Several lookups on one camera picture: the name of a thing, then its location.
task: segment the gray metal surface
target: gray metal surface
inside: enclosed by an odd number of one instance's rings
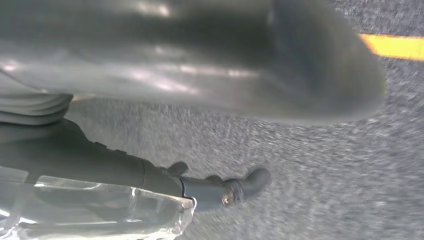
[[[385,90],[376,59],[321,0],[2,0],[0,75],[0,113],[38,118],[63,104],[45,112],[4,95],[20,87],[26,98],[137,98],[316,124],[370,114]]]
[[[422,0],[333,0],[358,32],[424,36]],[[381,58],[386,106],[326,127],[273,124],[189,107],[77,102],[68,117],[90,139],[190,176],[233,177],[262,164],[273,184],[256,201],[196,215],[180,240],[424,239],[424,62]]]

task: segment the clear plastic bag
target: clear plastic bag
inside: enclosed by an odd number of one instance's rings
[[[186,198],[51,176],[34,182],[0,167],[0,240],[173,240],[193,218]]]

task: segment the bolt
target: bolt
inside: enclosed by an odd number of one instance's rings
[[[229,207],[234,204],[234,192],[230,187],[226,187],[222,195],[222,204]]]

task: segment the metal pipe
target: metal pipe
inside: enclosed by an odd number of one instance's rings
[[[2,101],[12,88],[313,124],[384,99],[375,57],[323,0],[2,0],[0,81]]]

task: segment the yellow road line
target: yellow road line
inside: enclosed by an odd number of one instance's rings
[[[359,34],[376,55],[424,61],[424,37]]]

